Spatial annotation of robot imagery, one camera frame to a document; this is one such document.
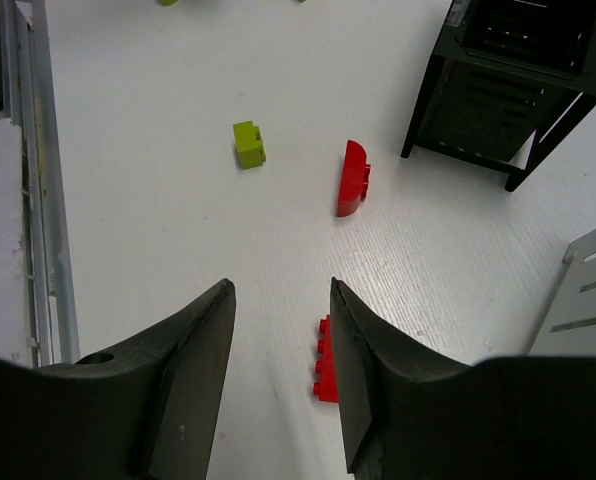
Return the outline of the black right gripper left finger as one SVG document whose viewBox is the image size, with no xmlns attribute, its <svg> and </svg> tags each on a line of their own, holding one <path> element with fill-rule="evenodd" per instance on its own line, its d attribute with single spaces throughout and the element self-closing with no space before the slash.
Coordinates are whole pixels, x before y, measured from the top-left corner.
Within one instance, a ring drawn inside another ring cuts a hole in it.
<svg viewBox="0 0 596 480">
<path fill-rule="evenodd" d="M 74 363 L 0 358 L 0 479 L 203 479 L 232 344 L 234 284 Z"/>
</svg>

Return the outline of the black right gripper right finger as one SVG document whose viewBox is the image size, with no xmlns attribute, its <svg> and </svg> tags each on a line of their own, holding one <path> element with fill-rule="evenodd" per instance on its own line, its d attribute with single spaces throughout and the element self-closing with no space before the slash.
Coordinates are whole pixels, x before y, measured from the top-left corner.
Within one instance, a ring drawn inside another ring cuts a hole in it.
<svg viewBox="0 0 596 480">
<path fill-rule="evenodd" d="M 347 471 L 357 479 L 596 479 L 596 357 L 448 358 L 330 290 Z"/>
</svg>

